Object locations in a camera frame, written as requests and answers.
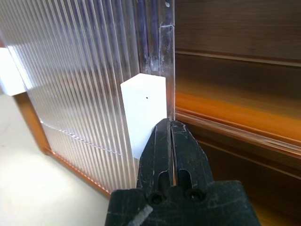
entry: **floor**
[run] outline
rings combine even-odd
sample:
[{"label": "floor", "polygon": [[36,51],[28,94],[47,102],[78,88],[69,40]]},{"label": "floor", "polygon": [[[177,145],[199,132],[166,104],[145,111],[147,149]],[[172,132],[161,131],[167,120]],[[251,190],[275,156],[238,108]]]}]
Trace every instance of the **floor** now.
[{"label": "floor", "polygon": [[12,97],[0,106],[0,226],[104,225],[108,199],[39,151]]}]

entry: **white object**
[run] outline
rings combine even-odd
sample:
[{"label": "white object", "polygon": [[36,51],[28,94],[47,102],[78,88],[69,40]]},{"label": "white object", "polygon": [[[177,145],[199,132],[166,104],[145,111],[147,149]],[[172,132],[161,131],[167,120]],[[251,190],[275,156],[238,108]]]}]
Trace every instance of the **white object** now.
[{"label": "white object", "polygon": [[24,93],[24,83],[7,48],[0,48],[0,86],[9,96]]},{"label": "white object", "polygon": [[132,154],[140,159],[155,125],[167,117],[166,79],[138,74],[121,84]]}]

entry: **white surface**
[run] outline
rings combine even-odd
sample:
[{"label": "white surface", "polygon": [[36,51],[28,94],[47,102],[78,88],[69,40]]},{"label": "white surface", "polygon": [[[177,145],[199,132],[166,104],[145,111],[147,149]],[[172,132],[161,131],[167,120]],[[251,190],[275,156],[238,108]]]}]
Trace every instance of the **white surface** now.
[{"label": "white surface", "polygon": [[167,118],[166,79],[138,74],[121,84],[133,156],[140,159],[155,125]]},{"label": "white surface", "polygon": [[24,93],[24,83],[7,48],[0,48],[0,86],[3,92],[13,96]]},{"label": "white surface", "polygon": [[39,151],[12,97],[0,107],[0,226],[104,225],[108,199]]}]

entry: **scratch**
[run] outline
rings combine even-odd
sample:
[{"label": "scratch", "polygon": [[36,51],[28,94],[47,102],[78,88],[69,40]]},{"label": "scratch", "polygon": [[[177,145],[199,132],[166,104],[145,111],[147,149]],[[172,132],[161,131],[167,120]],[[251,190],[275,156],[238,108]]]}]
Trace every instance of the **scratch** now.
[{"label": "scratch", "polygon": [[141,210],[133,220],[131,220],[127,226],[140,226],[145,219],[150,215],[153,211],[153,208],[150,205],[146,205],[143,210]]}]

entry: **transparent ribbed panel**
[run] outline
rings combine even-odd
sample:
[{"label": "transparent ribbed panel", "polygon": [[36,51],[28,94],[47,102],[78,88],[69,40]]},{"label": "transparent ribbed panel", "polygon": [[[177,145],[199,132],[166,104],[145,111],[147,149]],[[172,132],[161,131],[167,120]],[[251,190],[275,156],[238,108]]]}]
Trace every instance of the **transparent ribbed panel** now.
[{"label": "transparent ribbed panel", "polygon": [[111,192],[135,187],[120,84],[166,77],[174,118],[174,3],[2,0],[0,33],[52,151]]}]

